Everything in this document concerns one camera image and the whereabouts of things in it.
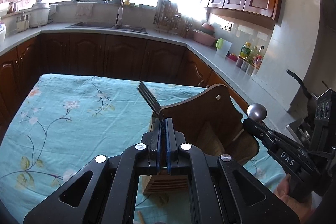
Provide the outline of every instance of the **rice cooker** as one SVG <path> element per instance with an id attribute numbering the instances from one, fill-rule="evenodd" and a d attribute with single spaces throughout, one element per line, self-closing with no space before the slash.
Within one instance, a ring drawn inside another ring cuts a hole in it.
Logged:
<path id="1" fill-rule="evenodd" d="M 41 27 L 48 23 L 49 3 L 38 2 L 31 8 L 30 27 Z"/>
<path id="2" fill-rule="evenodd" d="M 6 35 L 6 25 L 3 22 L 0 22 L 0 48 L 3 42 L 5 41 Z"/>

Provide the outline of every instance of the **electrical outlet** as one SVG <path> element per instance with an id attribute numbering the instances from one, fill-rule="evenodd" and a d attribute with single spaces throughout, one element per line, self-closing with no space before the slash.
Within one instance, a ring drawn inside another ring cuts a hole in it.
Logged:
<path id="1" fill-rule="evenodd" d="M 227 23 L 225 26 L 224 26 L 224 30 L 228 30 L 230 31 L 231 30 L 231 27 L 232 27 L 232 24 L 231 23 Z"/>

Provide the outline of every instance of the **wall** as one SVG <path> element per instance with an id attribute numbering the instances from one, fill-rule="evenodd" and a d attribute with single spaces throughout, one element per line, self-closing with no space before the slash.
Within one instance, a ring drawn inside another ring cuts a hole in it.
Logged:
<path id="1" fill-rule="evenodd" d="M 216 39 L 223 38 L 232 43 L 230 52 L 239 55 L 242 46 L 245 42 L 251 42 L 252 46 L 268 47 L 273 30 L 266 29 L 253 23 L 243 20 L 230 18 L 226 16 L 210 14 L 209 22 L 215 28 L 214 36 Z M 228 22 L 232 24 L 231 31 L 222 29 Z"/>
<path id="2" fill-rule="evenodd" d="M 299 84 L 286 70 L 305 78 L 315 49 L 320 21 L 320 0 L 282 0 L 268 50 L 253 79 L 286 110 Z"/>

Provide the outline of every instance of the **kitchen counter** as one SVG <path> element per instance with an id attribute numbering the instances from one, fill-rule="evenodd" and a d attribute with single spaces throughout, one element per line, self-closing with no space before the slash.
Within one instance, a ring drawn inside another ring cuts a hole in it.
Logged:
<path id="1" fill-rule="evenodd" d="M 258 85 L 253 77 L 249 76 L 241 69 L 236 67 L 235 62 L 228 58 L 222 58 L 216 54 L 216 49 L 205 46 L 191 39 L 160 33 L 155 30 L 147 30 L 148 34 L 120 31 L 114 29 L 100 28 L 66 28 L 74 23 L 53 23 L 40 28 L 31 28 L 24 32 L 6 37 L 3 44 L 0 45 L 0 56 L 13 49 L 22 42 L 33 38 L 41 33 L 56 32 L 81 32 L 81 33 L 102 33 L 111 35 L 121 35 L 127 37 L 139 37 L 166 43 L 172 43 L 187 47 L 196 54 L 203 62 L 212 68 L 219 76 L 221 76 L 248 104 L 260 103 L 267 109 L 268 115 L 264 120 L 265 124 L 287 136 L 290 133 L 286 129 L 288 123 L 295 119 L 260 85 Z"/>

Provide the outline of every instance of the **human hand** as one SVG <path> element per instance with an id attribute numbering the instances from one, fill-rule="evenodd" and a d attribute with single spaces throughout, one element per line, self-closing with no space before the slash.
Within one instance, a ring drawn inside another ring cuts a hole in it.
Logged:
<path id="1" fill-rule="evenodd" d="M 313 210 L 311 209 L 312 197 L 310 195 L 305 203 L 300 203 L 294 198 L 288 196 L 290 179 L 291 175 L 286 175 L 286 177 L 279 183 L 279 185 L 275 189 L 274 194 L 298 215 L 302 224 L 309 219 L 313 212 Z"/>

